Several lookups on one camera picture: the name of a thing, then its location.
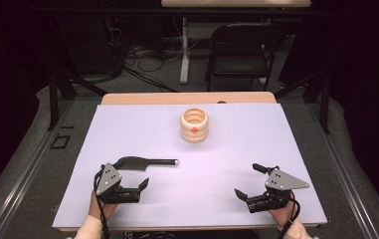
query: gray carpet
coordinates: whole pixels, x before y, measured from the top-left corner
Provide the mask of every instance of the gray carpet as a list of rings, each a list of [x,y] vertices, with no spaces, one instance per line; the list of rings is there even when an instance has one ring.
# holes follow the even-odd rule
[[[271,92],[278,91],[282,86],[277,78],[284,64],[286,50],[279,51],[269,88]],[[146,58],[141,60],[140,67],[142,69],[145,67],[155,68],[159,64],[158,60]],[[180,64],[181,62],[178,60],[167,61],[159,71],[147,74],[161,79],[165,85],[177,91],[206,91],[206,82],[204,82],[206,51],[204,49],[192,50],[187,85],[179,84]],[[112,93],[159,92],[158,88],[149,86],[126,72],[114,81],[98,84],[98,86]],[[48,141],[46,141],[50,117],[48,90],[43,89],[39,92],[40,110],[17,152],[0,177],[0,211],[4,210],[4,203],[8,201],[6,199],[9,199],[11,191],[18,186],[18,181],[23,179],[24,171],[27,170],[30,162],[37,156],[41,158],[41,164],[36,166],[35,175],[29,178],[29,185],[23,187],[23,191],[26,192],[25,196],[19,198],[18,203],[15,204],[17,207],[13,208],[12,213],[9,214],[11,217],[1,217],[7,223],[0,224],[4,225],[3,228],[0,228],[0,238],[66,238],[74,235],[74,233],[65,233],[54,229],[51,225],[56,215],[56,206],[62,200],[91,124],[95,107],[100,100],[94,93],[81,86],[76,86],[76,89],[79,93],[76,101],[69,103],[61,100],[61,103],[64,103],[67,108],[65,117],[55,131],[49,132],[52,137]],[[247,81],[229,81],[228,84],[220,85],[215,82],[213,85],[214,91],[259,91],[260,89],[261,86],[258,83]],[[316,118],[313,114],[315,105],[303,104],[298,98],[301,93],[302,89],[298,89],[279,102],[284,107],[284,112],[324,212],[330,218],[328,224],[321,228],[309,228],[308,231],[311,235],[321,239],[366,238],[358,223],[360,220],[356,218],[354,210],[352,210],[351,201],[346,198],[345,191],[337,178],[332,161],[333,155],[328,148],[328,143],[324,140],[320,128],[316,126]],[[379,235],[379,197],[354,158],[342,117],[342,108],[334,101],[331,101],[330,104],[329,122],[330,138]],[[54,143],[54,137],[57,135],[61,139]],[[67,147],[51,149],[52,146],[62,145],[62,140],[65,140],[62,136],[69,138]],[[263,239],[277,238],[276,229],[261,230],[260,233]],[[119,237],[119,233],[114,233],[114,236]]]

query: black spatula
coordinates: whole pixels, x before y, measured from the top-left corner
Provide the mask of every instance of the black spatula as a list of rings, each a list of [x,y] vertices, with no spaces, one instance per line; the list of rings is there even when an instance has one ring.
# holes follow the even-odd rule
[[[178,165],[178,159],[148,159],[138,156],[122,157],[115,163],[117,170],[141,170],[144,171],[150,164],[157,165]]]

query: dark background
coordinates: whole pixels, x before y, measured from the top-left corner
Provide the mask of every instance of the dark background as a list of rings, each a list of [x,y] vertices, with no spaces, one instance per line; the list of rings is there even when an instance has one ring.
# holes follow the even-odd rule
[[[77,2],[99,5],[90,0],[30,1],[27,4],[73,6]],[[139,7],[139,4],[159,7],[159,3],[121,1],[122,5],[114,7]],[[331,96],[344,107],[356,158],[379,193],[379,1],[314,0],[312,9],[344,10],[350,16],[343,20],[304,20],[287,57],[281,81],[294,84],[310,71],[330,63]],[[162,36],[167,35],[168,28],[174,27],[164,19],[125,20],[123,23],[129,24],[129,36],[149,42],[153,48],[161,48]],[[0,0],[0,173],[38,109],[36,92],[48,85],[56,66],[81,75],[119,74],[116,51],[119,46],[108,45],[110,35],[104,21],[100,17],[87,16],[79,20],[62,17],[54,21],[54,26],[45,18],[24,15],[14,1]]]

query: white sleeve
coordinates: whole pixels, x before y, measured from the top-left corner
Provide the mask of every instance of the white sleeve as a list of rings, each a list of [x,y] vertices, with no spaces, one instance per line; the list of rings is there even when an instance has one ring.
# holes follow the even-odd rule
[[[101,221],[98,218],[88,215],[74,239],[100,239],[101,235]]]
[[[288,231],[285,233],[284,239],[312,239],[309,235],[307,235],[306,229],[304,229],[303,224],[301,224],[300,220],[296,218],[291,224]]]

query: desk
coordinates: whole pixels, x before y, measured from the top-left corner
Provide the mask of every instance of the desk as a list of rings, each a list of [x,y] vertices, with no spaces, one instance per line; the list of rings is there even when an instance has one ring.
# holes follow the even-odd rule
[[[310,6],[309,0],[162,0],[163,7],[193,8],[193,7],[231,7],[231,8],[305,8]],[[183,59],[180,73],[180,84],[188,83],[189,51],[188,51],[188,22],[183,17],[182,24]]]
[[[187,142],[179,134],[180,114],[189,107],[200,107],[210,115],[210,133],[200,143]],[[306,226],[326,223],[284,112],[271,93],[106,95],[96,110],[53,227],[78,230],[88,213],[100,165],[125,155],[178,158],[180,164],[148,166],[143,172],[122,170],[124,187],[135,187],[146,177],[150,180],[138,204],[119,206],[108,221],[112,230],[275,226],[268,212],[249,213],[234,192],[238,188],[254,196],[265,191],[268,176],[252,169],[255,162],[279,165],[310,182],[310,188],[295,192],[300,204],[307,205],[300,219]]]

